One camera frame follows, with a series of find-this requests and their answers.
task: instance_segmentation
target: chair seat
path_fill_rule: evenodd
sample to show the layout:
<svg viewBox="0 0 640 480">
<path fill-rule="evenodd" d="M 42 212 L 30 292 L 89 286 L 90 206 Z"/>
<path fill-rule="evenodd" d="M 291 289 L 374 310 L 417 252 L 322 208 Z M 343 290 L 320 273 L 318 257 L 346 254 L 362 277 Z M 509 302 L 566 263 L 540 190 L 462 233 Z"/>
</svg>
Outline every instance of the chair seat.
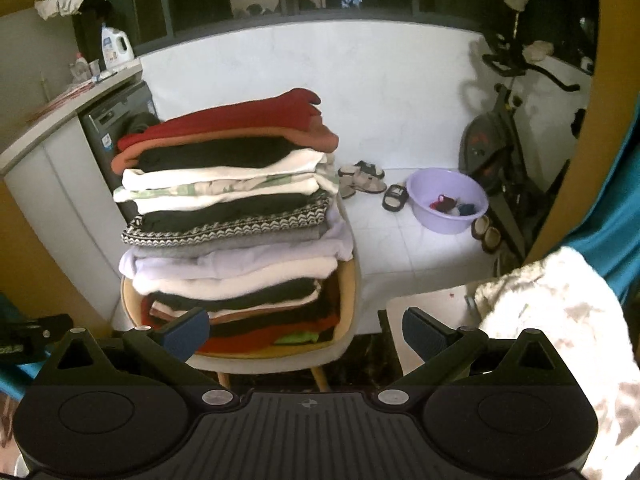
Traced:
<svg viewBox="0 0 640 480">
<path fill-rule="evenodd" d="M 188 364 L 200 370 L 231 374 L 263 374 L 302 370 L 321 366 L 339 358 L 355 334 L 358 311 L 359 278 L 355 258 L 339 262 L 336 270 L 340 288 L 340 321 L 330 341 L 307 345 L 272 345 L 255 352 L 221 354 L 198 352 Z M 129 278 L 123 278 L 121 297 L 124 310 L 135 325 L 142 324 L 142 296 Z"/>
</svg>

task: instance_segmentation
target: detergent bottle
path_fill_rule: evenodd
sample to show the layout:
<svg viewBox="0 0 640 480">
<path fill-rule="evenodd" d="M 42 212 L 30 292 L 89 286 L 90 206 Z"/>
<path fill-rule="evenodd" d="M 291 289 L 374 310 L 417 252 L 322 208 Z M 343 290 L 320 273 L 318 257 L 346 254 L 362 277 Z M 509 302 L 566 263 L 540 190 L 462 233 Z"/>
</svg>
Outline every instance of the detergent bottle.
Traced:
<svg viewBox="0 0 640 480">
<path fill-rule="evenodd" d="M 126 33 L 102 24 L 102 55 L 107 70 L 113 70 L 134 59 L 133 48 Z"/>
</svg>

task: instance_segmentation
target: white table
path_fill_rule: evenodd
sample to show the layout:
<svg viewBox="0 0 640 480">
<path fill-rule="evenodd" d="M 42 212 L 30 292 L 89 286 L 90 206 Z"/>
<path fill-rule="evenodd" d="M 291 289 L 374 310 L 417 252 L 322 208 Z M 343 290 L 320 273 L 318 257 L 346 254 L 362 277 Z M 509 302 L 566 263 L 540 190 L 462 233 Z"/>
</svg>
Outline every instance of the white table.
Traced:
<svg viewBox="0 0 640 480">
<path fill-rule="evenodd" d="M 477 311 L 469 309 L 465 296 L 473 296 L 481 283 L 485 282 L 471 282 L 434 292 L 393 298 L 386 304 L 386 317 L 403 375 L 407 375 L 424 363 L 402 337 L 404 312 L 409 307 L 416 306 L 451 328 L 463 325 L 478 326 L 480 324 L 479 314 Z"/>
</svg>

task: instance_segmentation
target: wooden chair leg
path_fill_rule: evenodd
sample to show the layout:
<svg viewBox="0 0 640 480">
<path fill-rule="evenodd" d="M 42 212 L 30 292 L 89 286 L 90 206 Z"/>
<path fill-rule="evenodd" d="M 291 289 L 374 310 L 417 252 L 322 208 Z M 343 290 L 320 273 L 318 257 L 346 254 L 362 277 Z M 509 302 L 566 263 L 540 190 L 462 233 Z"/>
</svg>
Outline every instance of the wooden chair leg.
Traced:
<svg viewBox="0 0 640 480">
<path fill-rule="evenodd" d="M 220 386 L 223 386 L 227 390 L 231 389 L 231 378 L 229 378 L 229 374 L 225 374 L 224 372 L 217 372 L 218 374 L 218 382 Z"/>
<path fill-rule="evenodd" d="M 331 391 L 331 388 L 329 388 L 329 383 L 326 380 L 326 375 L 324 374 L 324 370 L 321 366 L 314 366 L 313 368 L 311 368 L 311 373 L 314 375 L 314 379 L 316 380 L 318 389 L 321 392 Z"/>
</svg>

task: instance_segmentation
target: silver screw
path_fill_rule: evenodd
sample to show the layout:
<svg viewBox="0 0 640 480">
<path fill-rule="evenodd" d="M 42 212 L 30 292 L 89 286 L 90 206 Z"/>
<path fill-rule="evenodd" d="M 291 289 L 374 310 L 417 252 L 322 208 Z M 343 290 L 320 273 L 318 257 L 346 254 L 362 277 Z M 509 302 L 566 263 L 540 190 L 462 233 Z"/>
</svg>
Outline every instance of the silver screw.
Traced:
<svg viewBox="0 0 640 480">
<path fill-rule="evenodd" d="M 209 390 L 202 394 L 202 400 L 211 406 L 224 406 L 234 400 L 234 394 L 228 390 Z"/>
<path fill-rule="evenodd" d="M 409 400 L 409 395 L 402 390 L 383 390 L 378 394 L 378 400 L 391 406 L 400 406 Z"/>
</svg>

